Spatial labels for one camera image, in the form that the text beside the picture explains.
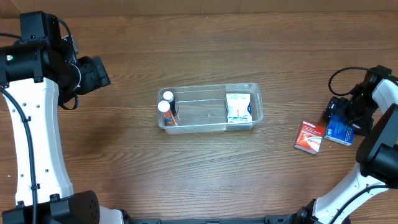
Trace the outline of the red and white box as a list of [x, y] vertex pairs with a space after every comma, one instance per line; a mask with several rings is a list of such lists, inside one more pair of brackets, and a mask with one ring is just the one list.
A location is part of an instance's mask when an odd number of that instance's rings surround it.
[[325, 127], [303, 120], [298, 131], [294, 148], [310, 154], [317, 154], [320, 150]]

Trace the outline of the orange tube white cap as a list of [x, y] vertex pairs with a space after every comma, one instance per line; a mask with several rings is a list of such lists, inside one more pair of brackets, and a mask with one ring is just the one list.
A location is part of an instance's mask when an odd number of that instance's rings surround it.
[[176, 125], [175, 118], [170, 109], [170, 103], [168, 101], [162, 100], [157, 105], [158, 110], [162, 113], [165, 123], [169, 126]]

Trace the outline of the black bottle white cap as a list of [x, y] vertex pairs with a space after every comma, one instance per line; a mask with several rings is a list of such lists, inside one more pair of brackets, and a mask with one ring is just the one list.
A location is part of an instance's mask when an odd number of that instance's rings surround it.
[[177, 115], [177, 103], [176, 103], [176, 98], [174, 94], [171, 91], [165, 91], [162, 95], [163, 99], [165, 101], [169, 102], [170, 105], [170, 110], [173, 114], [173, 116]]

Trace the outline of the white and blue box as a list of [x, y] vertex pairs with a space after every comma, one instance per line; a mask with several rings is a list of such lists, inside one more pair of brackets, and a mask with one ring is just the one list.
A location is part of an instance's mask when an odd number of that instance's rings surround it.
[[226, 108], [228, 123], [244, 123], [252, 121], [250, 94], [227, 93]]

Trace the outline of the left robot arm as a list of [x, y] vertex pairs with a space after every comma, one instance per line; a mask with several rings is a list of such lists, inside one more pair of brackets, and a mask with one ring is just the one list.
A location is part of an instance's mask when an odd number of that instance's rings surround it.
[[42, 11], [19, 18], [21, 34], [1, 49], [1, 93], [12, 119], [17, 158], [16, 207], [4, 223], [127, 223], [96, 194], [76, 193], [63, 160], [57, 112], [110, 84], [99, 57], [77, 57], [65, 22]]

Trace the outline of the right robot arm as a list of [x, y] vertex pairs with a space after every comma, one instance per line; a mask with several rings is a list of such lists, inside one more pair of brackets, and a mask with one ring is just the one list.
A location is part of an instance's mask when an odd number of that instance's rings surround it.
[[348, 144], [363, 136], [353, 170], [326, 195], [289, 215], [284, 223], [349, 223], [373, 196], [397, 188], [397, 77], [382, 65], [365, 69], [348, 94], [335, 93], [324, 110], [324, 137]]

